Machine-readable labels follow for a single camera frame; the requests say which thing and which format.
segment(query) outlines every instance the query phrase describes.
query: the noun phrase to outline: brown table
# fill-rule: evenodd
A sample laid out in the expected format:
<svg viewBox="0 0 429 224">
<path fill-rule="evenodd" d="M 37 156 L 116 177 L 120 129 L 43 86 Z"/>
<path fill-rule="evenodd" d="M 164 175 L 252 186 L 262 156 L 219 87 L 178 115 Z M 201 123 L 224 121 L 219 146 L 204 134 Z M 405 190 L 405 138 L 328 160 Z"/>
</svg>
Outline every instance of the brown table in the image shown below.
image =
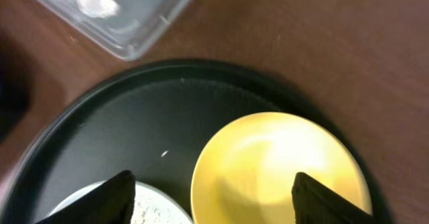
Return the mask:
<svg viewBox="0 0 429 224">
<path fill-rule="evenodd" d="M 97 82 L 154 60 L 214 58 L 296 85 L 353 143 L 397 222 L 429 223 L 429 0 L 193 0 L 135 62 L 35 0 L 0 0 L 0 49 L 31 93 L 0 144 L 0 197 L 35 136 Z"/>
</svg>

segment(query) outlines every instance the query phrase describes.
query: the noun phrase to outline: brown wooden surface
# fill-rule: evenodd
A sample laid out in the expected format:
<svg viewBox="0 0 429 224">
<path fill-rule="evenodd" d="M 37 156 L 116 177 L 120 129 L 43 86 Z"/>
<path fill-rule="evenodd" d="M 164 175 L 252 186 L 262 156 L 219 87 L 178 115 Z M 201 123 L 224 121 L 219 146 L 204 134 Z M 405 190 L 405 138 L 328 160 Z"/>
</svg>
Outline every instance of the brown wooden surface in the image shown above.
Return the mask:
<svg viewBox="0 0 429 224">
<path fill-rule="evenodd" d="M 153 60 L 235 62 L 298 86 L 345 133 L 398 223 L 429 223 L 429 0 L 193 0 L 122 62 L 35 0 L 0 0 L 0 54 L 31 106 L 0 145 L 0 196 L 23 151 L 97 82 Z"/>
</svg>

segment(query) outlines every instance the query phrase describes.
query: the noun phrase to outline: yellow bowl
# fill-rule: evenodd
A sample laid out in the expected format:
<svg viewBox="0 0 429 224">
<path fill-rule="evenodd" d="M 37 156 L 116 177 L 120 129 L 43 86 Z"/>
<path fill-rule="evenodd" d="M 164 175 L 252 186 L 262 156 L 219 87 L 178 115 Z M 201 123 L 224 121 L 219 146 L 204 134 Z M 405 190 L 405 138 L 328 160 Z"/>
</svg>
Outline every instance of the yellow bowl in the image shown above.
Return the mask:
<svg viewBox="0 0 429 224">
<path fill-rule="evenodd" d="M 293 224 L 292 185 L 305 172 L 371 214 L 356 161 L 321 126 L 287 113 L 256 113 L 217 132 L 192 177 L 196 224 Z"/>
</svg>

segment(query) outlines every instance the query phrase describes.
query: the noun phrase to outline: plastic container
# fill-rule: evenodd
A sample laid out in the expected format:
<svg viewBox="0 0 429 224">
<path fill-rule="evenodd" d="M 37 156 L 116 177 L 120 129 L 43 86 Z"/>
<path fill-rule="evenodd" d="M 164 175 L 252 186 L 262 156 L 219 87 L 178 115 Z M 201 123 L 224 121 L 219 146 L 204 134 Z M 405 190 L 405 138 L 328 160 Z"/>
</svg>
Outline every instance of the plastic container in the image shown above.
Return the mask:
<svg viewBox="0 0 429 224">
<path fill-rule="evenodd" d="M 38 0 L 122 60 L 139 58 L 190 0 Z"/>
</svg>

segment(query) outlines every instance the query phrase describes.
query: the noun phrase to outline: tray rim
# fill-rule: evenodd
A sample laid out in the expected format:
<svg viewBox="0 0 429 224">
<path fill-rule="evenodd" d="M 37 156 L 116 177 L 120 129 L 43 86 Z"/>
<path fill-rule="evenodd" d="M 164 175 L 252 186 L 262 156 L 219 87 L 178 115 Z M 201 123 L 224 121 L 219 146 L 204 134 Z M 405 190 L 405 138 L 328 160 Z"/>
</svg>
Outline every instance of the tray rim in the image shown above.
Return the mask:
<svg viewBox="0 0 429 224">
<path fill-rule="evenodd" d="M 41 130 L 40 134 L 37 134 L 37 136 L 35 136 L 31 144 L 21 155 L 21 158 L 18 160 L 17 164 L 13 167 L 12 174 L 10 174 L 6 178 L 10 179 L 11 184 L 9 185 L 9 188 L 5 189 L 5 198 L 3 199 L 3 202 L 0 203 L 0 224 L 3 224 L 4 222 L 3 217 L 5 216 L 4 214 L 6 212 L 7 205 L 10 202 L 10 199 L 17 183 L 19 182 L 19 179 L 26 171 L 25 167 L 28 163 L 31 162 L 32 157 L 37 155 L 37 152 L 40 151 L 40 149 L 43 147 L 43 144 L 51 138 L 55 130 L 58 129 L 68 119 L 70 115 L 72 115 L 76 110 L 78 110 L 80 106 L 91 100 L 94 96 L 115 85 L 117 82 L 121 82 L 122 80 L 126 80 L 127 78 L 131 78 L 140 74 L 147 74 L 153 71 L 165 70 L 168 68 L 205 68 L 209 70 L 225 71 L 229 74 L 237 74 L 245 78 L 250 78 L 253 81 L 258 82 L 259 84 L 270 86 L 270 88 L 277 92 L 280 92 L 280 90 L 289 90 L 290 94 L 293 94 L 300 100 L 301 103 L 309 107 L 312 110 L 313 114 L 321 118 L 324 123 L 320 123 L 319 121 L 315 121 L 313 119 L 309 120 L 321 125 L 323 128 L 331 132 L 331 134 L 333 134 L 337 139 L 339 139 L 340 142 L 344 145 L 344 147 L 346 147 L 346 149 L 354 157 L 356 163 L 358 164 L 363 173 L 363 176 L 366 180 L 369 189 L 373 215 L 377 214 L 376 218 L 378 221 L 380 221 L 380 224 L 394 223 L 394 217 L 389 209 L 387 200 L 383 196 L 383 193 L 380 191 L 379 185 L 375 181 L 368 167 L 365 165 L 362 157 L 360 157 L 357 151 L 352 147 L 351 143 L 347 140 L 347 138 L 340 131 L 340 129 L 333 122 L 331 122 L 321 111 L 319 111 L 308 100 L 308 98 L 306 98 L 299 91 L 297 91 L 297 89 L 291 87 L 290 85 L 284 84 L 285 80 L 279 80 L 278 78 L 266 75 L 251 68 L 247 68 L 238 64 L 226 63 L 220 60 L 201 58 L 173 58 L 169 60 L 148 62 L 146 64 L 136 66 L 135 68 L 124 70 L 119 74 L 113 75 L 105 80 L 102 80 L 95 86 L 91 87 L 89 90 L 85 91 L 79 97 L 77 97 L 63 110 L 63 112 L 61 112 L 55 118 L 55 120 L 53 120 L 53 122 L 51 122 L 47 127 L 45 127 L 44 130 Z"/>
</svg>

